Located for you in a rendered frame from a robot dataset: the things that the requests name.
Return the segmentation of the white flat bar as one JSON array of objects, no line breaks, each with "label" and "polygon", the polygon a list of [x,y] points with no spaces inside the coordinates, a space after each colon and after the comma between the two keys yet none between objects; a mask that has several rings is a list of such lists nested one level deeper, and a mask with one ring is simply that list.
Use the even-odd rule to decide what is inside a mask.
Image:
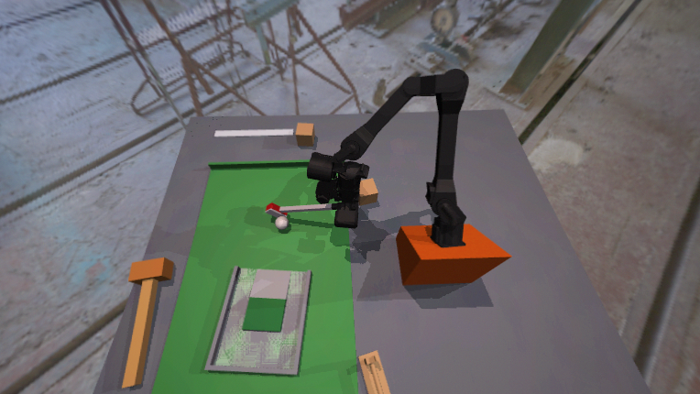
[{"label": "white flat bar", "polygon": [[288,130],[219,130],[215,131],[215,137],[274,137],[293,136],[293,129]]}]

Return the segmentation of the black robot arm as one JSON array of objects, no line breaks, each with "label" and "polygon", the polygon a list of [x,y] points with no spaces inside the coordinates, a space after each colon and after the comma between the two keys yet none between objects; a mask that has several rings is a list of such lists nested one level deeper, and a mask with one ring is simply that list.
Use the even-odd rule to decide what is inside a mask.
[{"label": "black robot arm", "polygon": [[325,204],[334,198],[335,202],[339,202],[338,183],[345,190],[356,189],[360,178],[367,179],[369,167],[364,163],[342,161],[360,159],[377,133],[412,96],[436,96],[439,130],[435,172],[432,182],[426,182],[425,198],[438,216],[434,217],[430,239],[440,247],[465,246],[463,232],[466,216],[457,205],[454,158],[458,116],[468,85],[468,75],[460,69],[404,80],[367,123],[343,140],[337,153],[333,156],[312,153],[307,178],[318,180],[316,201]]}]

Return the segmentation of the green flat mat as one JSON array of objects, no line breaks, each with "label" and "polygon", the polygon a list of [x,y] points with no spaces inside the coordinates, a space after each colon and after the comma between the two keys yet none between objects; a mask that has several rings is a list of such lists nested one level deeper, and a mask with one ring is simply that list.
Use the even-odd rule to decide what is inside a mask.
[{"label": "green flat mat", "polygon": [[[210,170],[151,394],[358,394],[349,228],[320,204],[307,167]],[[312,271],[299,373],[204,370],[234,268]]]}]

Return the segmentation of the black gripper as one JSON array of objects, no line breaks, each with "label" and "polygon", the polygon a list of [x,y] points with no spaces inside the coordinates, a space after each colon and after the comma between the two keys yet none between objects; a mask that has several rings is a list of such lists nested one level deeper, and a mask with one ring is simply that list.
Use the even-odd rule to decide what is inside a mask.
[{"label": "black gripper", "polygon": [[343,228],[357,228],[358,223],[358,199],[360,193],[360,184],[354,190],[345,190],[338,183],[337,192],[339,200],[337,203],[337,211],[335,211],[334,225]]}]

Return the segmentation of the white golf ball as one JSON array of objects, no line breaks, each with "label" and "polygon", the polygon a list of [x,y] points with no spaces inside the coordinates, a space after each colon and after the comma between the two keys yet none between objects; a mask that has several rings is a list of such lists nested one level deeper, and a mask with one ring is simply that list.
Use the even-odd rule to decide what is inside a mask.
[{"label": "white golf ball", "polygon": [[276,227],[280,230],[286,229],[289,226],[289,219],[285,216],[280,216],[276,220]]}]

